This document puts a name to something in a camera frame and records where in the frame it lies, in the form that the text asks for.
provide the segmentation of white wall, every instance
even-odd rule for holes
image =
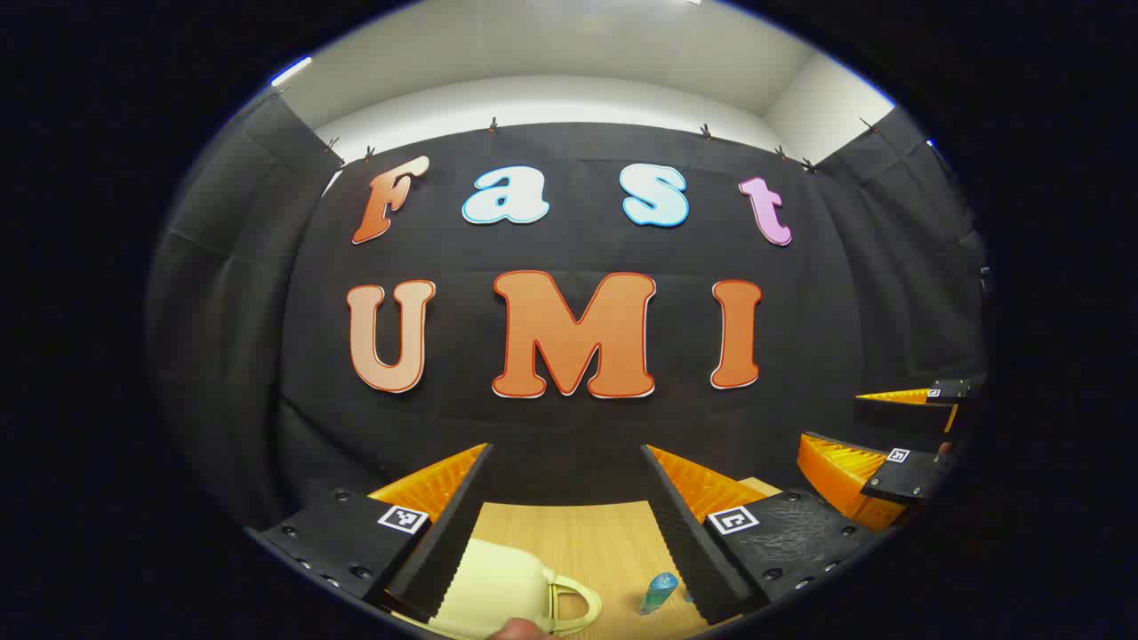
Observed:
[[[282,96],[286,100],[288,93]],[[761,118],[674,89],[576,75],[526,75],[448,84],[372,105],[316,130],[346,162],[451,133],[543,122],[612,122],[700,132],[773,150],[782,141]]]
[[[859,117],[873,124],[893,108],[893,102],[860,76],[815,54],[764,116],[793,158],[817,164],[866,130]]]

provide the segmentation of black foam pad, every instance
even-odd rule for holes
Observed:
[[[493,451],[494,445],[487,444],[478,454],[446,509],[439,514],[438,523],[399,567],[387,588],[388,593],[403,605],[403,613],[419,622],[427,622],[438,613],[446,590],[459,571],[483,502],[494,484],[493,469],[487,462]]]
[[[798,489],[710,514],[703,528],[770,601],[825,577],[874,538]]]
[[[646,446],[641,446],[641,452],[646,465],[643,494],[648,498],[668,553],[692,593],[695,610],[709,624],[716,624],[767,605],[762,592],[752,589],[743,580],[695,522],[692,510],[676,491],[655,456]]]
[[[373,600],[431,527],[414,509],[329,490],[261,535],[333,586]]]
[[[951,404],[909,404],[856,399],[853,434],[849,429],[834,429],[839,440],[857,443],[860,449],[889,451],[894,446],[935,450],[945,441],[945,426],[953,415]]]

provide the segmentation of wooden table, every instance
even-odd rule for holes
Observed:
[[[777,489],[747,478],[760,491]],[[696,635],[708,623],[695,605],[684,601],[686,586],[665,545],[648,502],[591,507],[523,507],[483,504],[472,538],[529,551],[555,573],[595,591],[601,615],[572,634],[577,640],[681,640]],[[637,613],[649,582],[671,572],[681,585],[655,613]],[[561,617],[585,613],[585,601],[562,596]]]

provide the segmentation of blue bottle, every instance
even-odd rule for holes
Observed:
[[[668,599],[668,596],[671,596],[671,592],[676,590],[676,585],[678,584],[679,581],[676,580],[676,576],[668,572],[653,577],[652,582],[648,585],[648,592],[644,593],[640,615],[645,616],[659,609],[663,605],[663,601]]]

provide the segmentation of finger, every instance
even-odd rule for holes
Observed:
[[[522,618],[510,618],[502,629],[486,640],[553,640],[533,622]]]

